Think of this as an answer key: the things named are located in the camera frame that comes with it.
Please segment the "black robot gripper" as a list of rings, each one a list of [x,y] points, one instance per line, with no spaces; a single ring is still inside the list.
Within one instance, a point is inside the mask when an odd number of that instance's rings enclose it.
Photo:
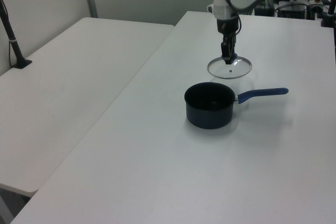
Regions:
[[[239,30],[239,17],[227,20],[217,19],[216,23],[218,32],[223,35],[223,42],[221,43],[222,59],[227,65],[230,65],[232,60],[236,58],[235,44],[236,33]]]

